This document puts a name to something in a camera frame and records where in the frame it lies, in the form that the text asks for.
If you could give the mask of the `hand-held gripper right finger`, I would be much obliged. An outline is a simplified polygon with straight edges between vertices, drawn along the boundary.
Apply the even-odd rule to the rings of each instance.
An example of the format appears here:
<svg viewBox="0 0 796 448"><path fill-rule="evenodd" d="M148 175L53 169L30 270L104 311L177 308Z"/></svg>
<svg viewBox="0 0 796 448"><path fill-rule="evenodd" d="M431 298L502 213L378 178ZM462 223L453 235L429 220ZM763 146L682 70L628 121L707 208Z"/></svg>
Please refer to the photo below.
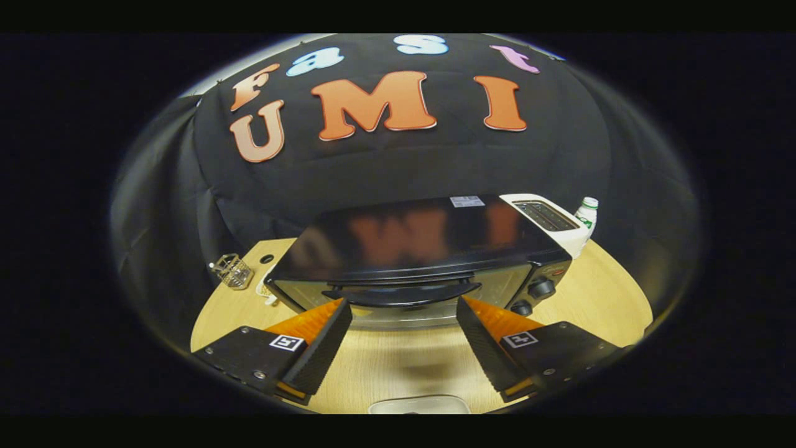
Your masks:
<svg viewBox="0 0 796 448"><path fill-rule="evenodd" d="M560 393L629 351L574 323L541 324L470 297L458 298L456 320L506 403Z"/></svg>

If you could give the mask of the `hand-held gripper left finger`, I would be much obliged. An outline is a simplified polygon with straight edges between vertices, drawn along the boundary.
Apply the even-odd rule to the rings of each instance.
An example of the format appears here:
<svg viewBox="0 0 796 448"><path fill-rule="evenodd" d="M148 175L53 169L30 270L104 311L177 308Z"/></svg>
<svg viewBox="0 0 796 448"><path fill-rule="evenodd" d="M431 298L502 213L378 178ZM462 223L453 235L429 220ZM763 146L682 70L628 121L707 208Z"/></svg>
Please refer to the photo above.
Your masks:
<svg viewBox="0 0 796 448"><path fill-rule="evenodd" d="M336 299L264 330L240 326L194 357L260 394L307 405L352 320L349 301Z"/></svg>

